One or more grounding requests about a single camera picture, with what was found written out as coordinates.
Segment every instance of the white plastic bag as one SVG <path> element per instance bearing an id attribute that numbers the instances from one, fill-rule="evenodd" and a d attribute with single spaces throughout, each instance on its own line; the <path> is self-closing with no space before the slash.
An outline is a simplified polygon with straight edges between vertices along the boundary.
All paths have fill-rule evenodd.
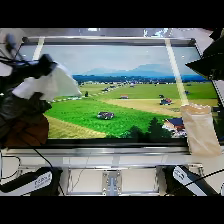
<path id="1" fill-rule="evenodd" d="M 211 107 L 190 104 L 181 106 L 181 113 L 191 154 L 207 157 L 221 155 Z"/>

